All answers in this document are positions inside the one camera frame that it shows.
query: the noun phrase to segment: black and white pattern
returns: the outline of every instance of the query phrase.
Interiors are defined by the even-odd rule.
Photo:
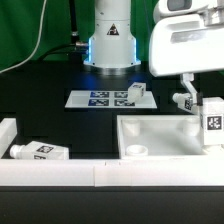
[[[44,156],[37,156],[37,155],[34,155],[34,159],[47,159],[47,158],[44,157]]]
[[[91,92],[91,98],[109,98],[110,92],[107,91],[98,91],[98,92]]]
[[[115,107],[134,107],[135,103],[129,103],[127,100],[115,100]]]
[[[133,85],[132,87],[133,87],[133,88],[139,88],[139,89],[142,88],[141,85],[137,85],[137,84],[136,84],[136,85]]]
[[[42,146],[39,149],[37,149],[37,152],[41,152],[41,153],[49,153],[51,150],[53,150],[54,147],[49,147],[49,146]]]
[[[185,100],[185,109],[191,110],[191,101],[190,99]]]
[[[222,130],[222,116],[207,117],[208,130]]]
[[[114,93],[114,98],[120,98],[120,99],[123,99],[123,98],[127,98],[128,97],[128,92],[115,92]]]
[[[109,100],[107,99],[91,99],[89,100],[89,107],[107,107],[109,106]]]

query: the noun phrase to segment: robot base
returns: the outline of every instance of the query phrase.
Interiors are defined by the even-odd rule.
[[[84,64],[84,70],[94,72],[100,75],[125,75],[130,72],[139,71],[141,63],[126,68],[100,68],[92,65]]]

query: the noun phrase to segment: white container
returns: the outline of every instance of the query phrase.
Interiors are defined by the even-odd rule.
[[[27,146],[13,145],[10,156],[14,159],[68,160],[69,150],[65,147],[32,141]]]

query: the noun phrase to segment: green wall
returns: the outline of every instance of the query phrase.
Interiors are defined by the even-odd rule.
[[[80,38],[87,41],[94,32],[94,0],[75,2]],[[152,15],[157,0],[146,2],[148,12]],[[24,60],[34,49],[42,5],[43,0],[0,0],[0,69]],[[152,29],[152,16],[149,23]],[[137,56],[146,61],[149,36],[143,0],[132,0],[131,31],[138,41]],[[43,36],[34,59],[48,49],[66,43],[70,43],[68,0],[48,0]]]

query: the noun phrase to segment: white cylinder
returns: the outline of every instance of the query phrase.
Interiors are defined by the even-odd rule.
[[[137,137],[140,134],[140,121],[137,119],[123,120],[123,132],[125,136]]]
[[[140,64],[130,32],[131,0],[95,0],[95,33],[84,64],[102,69]]]
[[[183,123],[183,133],[188,136],[196,136],[200,132],[199,117],[187,118]]]
[[[126,149],[127,156],[148,156],[149,150],[143,145],[130,145]]]

